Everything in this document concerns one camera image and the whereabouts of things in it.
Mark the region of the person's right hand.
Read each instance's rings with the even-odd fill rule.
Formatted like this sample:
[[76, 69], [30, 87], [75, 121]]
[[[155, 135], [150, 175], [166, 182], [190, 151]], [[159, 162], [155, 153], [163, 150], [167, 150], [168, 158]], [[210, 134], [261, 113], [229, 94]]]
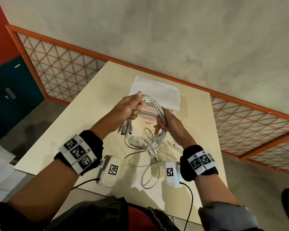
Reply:
[[173, 115], [168, 109], [163, 108], [166, 118], [166, 124], [162, 122], [160, 116], [157, 117], [157, 124], [162, 126], [162, 131], [169, 132], [172, 138], [183, 148], [186, 149], [190, 146], [196, 145], [196, 141], [185, 129], [182, 122]]

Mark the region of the person's left hand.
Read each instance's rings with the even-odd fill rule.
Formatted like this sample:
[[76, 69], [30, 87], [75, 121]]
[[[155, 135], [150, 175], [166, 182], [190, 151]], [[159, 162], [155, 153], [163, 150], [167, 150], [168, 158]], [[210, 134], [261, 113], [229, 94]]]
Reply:
[[119, 103], [109, 112], [110, 120], [117, 126], [121, 126], [128, 118], [128, 97], [123, 97]]

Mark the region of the person's left forearm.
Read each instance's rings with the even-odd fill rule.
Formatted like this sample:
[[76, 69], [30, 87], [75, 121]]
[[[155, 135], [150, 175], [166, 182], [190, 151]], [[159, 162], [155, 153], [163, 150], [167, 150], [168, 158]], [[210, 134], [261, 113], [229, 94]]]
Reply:
[[[120, 126], [114, 124], [107, 113], [89, 130], [103, 141], [118, 128]], [[29, 220], [51, 219], [65, 202], [79, 177], [60, 160], [53, 160], [35, 178], [15, 193], [7, 204]]]

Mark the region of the person's right forearm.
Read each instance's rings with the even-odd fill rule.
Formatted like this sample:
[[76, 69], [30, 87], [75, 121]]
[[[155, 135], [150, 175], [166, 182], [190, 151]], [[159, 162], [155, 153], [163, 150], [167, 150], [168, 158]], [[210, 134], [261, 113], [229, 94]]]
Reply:
[[203, 207], [212, 202], [239, 205], [219, 175], [199, 175], [194, 182]]

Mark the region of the white folded cloth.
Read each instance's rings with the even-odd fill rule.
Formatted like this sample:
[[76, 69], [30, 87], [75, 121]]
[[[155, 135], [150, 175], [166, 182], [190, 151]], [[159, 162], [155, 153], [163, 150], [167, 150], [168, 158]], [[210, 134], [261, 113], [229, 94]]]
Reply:
[[136, 94], [139, 91], [143, 95], [152, 97], [166, 109], [180, 110], [180, 93], [175, 86], [137, 76], [130, 86], [128, 95]]

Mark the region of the black right wristband with markers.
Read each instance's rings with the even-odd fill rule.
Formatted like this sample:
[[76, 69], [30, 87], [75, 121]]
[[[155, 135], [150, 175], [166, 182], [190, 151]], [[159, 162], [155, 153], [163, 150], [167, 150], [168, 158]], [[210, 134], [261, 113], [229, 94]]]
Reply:
[[218, 175], [219, 172], [212, 155], [200, 145], [193, 145], [183, 150], [180, 174], [185, 181], [191, 182], [199, 175]]

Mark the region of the black wristband with markers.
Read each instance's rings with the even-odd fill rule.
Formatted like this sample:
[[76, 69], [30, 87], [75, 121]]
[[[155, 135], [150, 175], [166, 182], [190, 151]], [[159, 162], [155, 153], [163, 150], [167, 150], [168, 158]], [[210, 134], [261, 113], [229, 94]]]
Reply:
[[212, 155], [200, 145], [193, 145], [183, 150], [180, 174], [185, 181], [191, 182], [199, 175], [218, 175], [219, 172]]
[[103, 141], [92, 131], [85, 130], [67, 140], [54, 156], [79, 176], [101, 165]]

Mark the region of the black left wristband with markers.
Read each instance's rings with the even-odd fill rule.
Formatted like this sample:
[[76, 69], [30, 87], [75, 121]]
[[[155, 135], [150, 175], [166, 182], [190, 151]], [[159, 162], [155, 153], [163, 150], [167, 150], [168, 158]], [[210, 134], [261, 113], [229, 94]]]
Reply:
[[92, 131], [85, 130], [67, 140], [54, 156], [79, 176], [101, 165], [103, 141]]

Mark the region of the orange lattice railing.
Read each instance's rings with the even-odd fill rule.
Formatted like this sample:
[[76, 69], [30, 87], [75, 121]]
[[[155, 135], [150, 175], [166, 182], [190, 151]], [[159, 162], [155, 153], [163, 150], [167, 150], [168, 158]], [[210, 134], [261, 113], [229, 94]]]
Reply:
[[118, 63], [208, 92], [221, 153], [289, 175], [289, 115], [10, 24], [6, 28], [46, 99], [69, 105], [106, 62]]

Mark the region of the red shirt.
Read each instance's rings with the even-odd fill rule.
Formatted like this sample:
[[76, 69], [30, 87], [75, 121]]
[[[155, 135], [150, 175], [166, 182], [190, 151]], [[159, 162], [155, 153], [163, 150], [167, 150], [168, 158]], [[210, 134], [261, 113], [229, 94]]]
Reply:
[[151, 218], [143, 211], [128, 206], [129, 231], [159, 231]]

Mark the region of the dark jacket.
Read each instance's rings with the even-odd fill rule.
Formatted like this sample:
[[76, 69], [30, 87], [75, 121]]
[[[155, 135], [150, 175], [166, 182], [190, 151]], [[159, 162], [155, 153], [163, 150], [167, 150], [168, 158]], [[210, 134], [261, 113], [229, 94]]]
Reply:
[[[80, 202], [52, 221], [33, 222], [0, 202], [0, 231], [129, 231], [128, 206], [124, 197], [110, 196]], [[163, 211], [151, 207], [141, 211], [159, 231], [180, 231]], [[199, 215], [205, 231], [263, 231], [245, 206], [214, 202], [200, 208]]]

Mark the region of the teal door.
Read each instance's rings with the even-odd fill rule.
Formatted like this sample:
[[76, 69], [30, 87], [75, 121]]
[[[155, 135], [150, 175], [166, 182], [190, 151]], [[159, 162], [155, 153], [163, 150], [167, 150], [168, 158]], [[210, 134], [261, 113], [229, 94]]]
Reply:
[[[15, 94], [14, 101], [5, 97], [6, 88]], [[0, 139], [44, 99], [22, 56], [0, 66]]]

